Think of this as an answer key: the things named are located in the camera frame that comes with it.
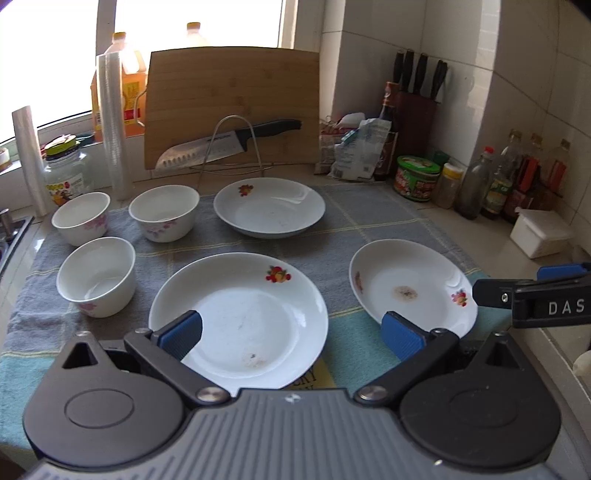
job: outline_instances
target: food stain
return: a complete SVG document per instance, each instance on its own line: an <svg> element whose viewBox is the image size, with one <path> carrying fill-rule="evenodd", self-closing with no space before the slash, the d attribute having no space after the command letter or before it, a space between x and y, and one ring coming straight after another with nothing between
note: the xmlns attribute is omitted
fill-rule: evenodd
<svg viewBox="0 0 591 480"><path fill-rule="evenodd" d="M400 301L414 301L418 298L418 293L414 288L402 285L395 287L392 295L395 299Z"/></svg>

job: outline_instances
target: plastic wrap roll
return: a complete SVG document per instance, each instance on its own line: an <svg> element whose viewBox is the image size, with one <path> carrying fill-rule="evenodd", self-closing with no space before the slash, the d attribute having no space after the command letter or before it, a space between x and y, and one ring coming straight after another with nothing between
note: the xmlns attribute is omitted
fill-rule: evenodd
<svg viewBox="0 0 591 480"><path fill-rule="evenodd" d="M45 188L43 176L43 159L39 148L37 129L33 126L31 107L24 106L12 113L14 136L17 141L18 158L27 189L33 200L37 216L45 216L54 208L50 206L50 198Z"/></svg>
<svg viewBox="0 0 591 480"><path fill-rule="evenodd" d="M119 52L97 56L96 80L103 145L105 146L105 157L113 195L117 200L125 200L132 196L134 186L129 174L125 148Z"/></svg>

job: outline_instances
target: knife block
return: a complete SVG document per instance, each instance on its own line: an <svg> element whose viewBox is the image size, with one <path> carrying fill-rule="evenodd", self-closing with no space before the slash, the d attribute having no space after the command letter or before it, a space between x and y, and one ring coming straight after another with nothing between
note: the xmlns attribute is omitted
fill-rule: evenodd
<svg viewBox="0 0 591 480"><path fill-rule="evenodd" d="M396 160L400 155L424 157L437 102L408 92L398 92L394 102L398 113L399 130L392 163L397 165ZM390 175L395 174L396 169L393 168Z"/></svg>

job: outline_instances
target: spice jar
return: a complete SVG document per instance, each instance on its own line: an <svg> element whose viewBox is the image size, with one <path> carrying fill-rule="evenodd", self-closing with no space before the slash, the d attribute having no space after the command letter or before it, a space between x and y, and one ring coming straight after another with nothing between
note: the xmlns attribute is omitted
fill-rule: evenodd
<svg viewBox="0 0 591 480"><path fill-rule="evenodd" d="M80 149L75 135L62 135L45 146L43 170L47 191L57 206L84 193L92 192L89 157Z"/></svg>
<svg viewBox="0 0 591 480"><path fill-rule="evenodd" d="M433 190L431 200L441 208L451 208L456 200L457 191L462 184L464 170L451 163L446 163Z"/></svg>

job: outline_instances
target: green container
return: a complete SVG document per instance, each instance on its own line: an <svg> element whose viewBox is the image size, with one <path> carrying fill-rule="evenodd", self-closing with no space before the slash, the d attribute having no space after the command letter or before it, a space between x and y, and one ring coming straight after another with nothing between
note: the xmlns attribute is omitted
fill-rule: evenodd
<svg viewBox="0 0 591 480"><path fill-rule="evenodd" d="M431 160L402 155L398 157L394 190L415 202L428 202L440 172L441 167Z"/></svg>

